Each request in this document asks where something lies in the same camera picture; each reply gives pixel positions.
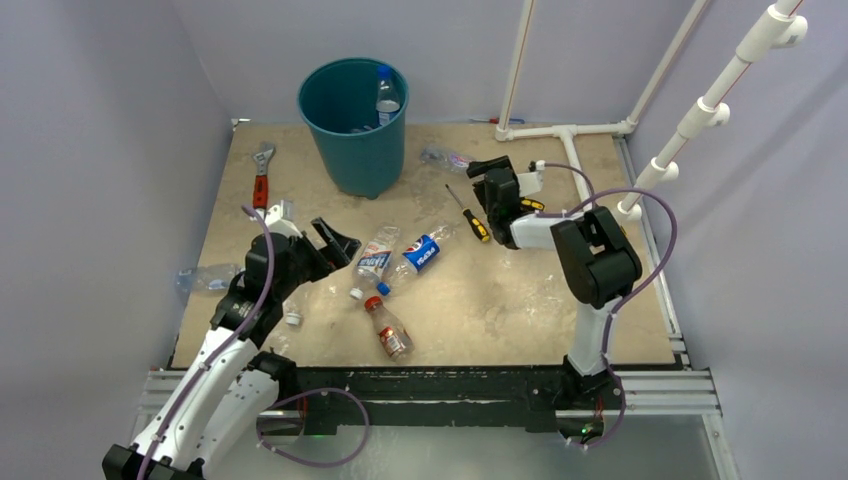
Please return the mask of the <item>clear bottle purple label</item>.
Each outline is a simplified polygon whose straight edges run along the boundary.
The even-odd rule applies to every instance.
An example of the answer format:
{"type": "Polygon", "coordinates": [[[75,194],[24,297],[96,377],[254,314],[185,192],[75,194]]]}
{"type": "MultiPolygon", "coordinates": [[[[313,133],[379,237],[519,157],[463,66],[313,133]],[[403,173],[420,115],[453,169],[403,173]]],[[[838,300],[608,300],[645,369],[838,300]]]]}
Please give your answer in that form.
{"type": "Polygon", "coordinates": [[[439,145],[427,145],[419,156],[422,163],[448,172],[465,174],[475,158],[439,145]]]}

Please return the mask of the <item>Pepsi bottle blue cap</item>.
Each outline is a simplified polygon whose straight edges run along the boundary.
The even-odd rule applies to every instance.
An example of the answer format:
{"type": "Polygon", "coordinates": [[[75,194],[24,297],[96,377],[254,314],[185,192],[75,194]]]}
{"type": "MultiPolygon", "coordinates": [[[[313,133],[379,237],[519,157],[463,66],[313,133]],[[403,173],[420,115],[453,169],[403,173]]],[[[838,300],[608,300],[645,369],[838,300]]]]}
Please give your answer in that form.
{"type": "Polygon", "coordinates": [[[381,64],[377,72],[377,98],[375,110],[377,124],[382,127],[389,124],[401,109],[401,98],[393,82],[392,69],[381,64]]]}

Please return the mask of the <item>red cap small bottle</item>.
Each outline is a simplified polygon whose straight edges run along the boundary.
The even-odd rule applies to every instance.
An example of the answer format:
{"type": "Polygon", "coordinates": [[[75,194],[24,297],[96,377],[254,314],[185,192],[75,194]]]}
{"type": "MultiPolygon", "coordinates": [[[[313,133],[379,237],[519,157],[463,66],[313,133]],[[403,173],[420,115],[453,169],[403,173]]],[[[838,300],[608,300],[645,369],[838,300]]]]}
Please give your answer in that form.
{"type": "Polygon", "coordinates": [[[411,355],[415,345],[403,322],[392,313],[380,297],[372,296],[364,302],[376,336],[385,354],[391,360],[400,360],[411,355]]]}

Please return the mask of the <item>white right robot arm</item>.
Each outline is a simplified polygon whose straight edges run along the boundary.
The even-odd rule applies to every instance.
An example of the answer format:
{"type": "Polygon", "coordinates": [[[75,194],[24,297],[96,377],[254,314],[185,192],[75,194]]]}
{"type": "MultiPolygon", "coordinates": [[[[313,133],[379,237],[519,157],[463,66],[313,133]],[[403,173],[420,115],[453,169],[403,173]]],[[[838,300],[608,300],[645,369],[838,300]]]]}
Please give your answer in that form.
{"type": "Polygon", "coordinates": [[[577,301],[575,339],[564,358],[556,399],[584,407],[611,384],[608,350],[616,304],[633,291],[642,264],[621,225],[592,193],[575,210],[547,213],[530,202],[542,188],[546,163],[532,163],[518,174],[501,156],[472,161],[473,182],[495,241],[508,249],[556,253],[566,285],[577,301]]]}

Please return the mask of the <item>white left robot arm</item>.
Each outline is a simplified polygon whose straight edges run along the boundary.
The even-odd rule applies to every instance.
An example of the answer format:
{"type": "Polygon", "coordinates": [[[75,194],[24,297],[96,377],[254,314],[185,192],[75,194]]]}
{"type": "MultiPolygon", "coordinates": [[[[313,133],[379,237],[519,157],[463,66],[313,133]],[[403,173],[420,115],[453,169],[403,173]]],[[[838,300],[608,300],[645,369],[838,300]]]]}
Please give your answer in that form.
{"type": "Polygon", "coordinates": [[[348,266],[361,243],[322,218],[316,247],[286,219],[266,220],[245,269],[216,306],[199,352],[163,407],[127,446],[102,461],[108,479],[205,479],[269,407],[302,398],[293,361],[262,346],[298,287],[348,266]]]}

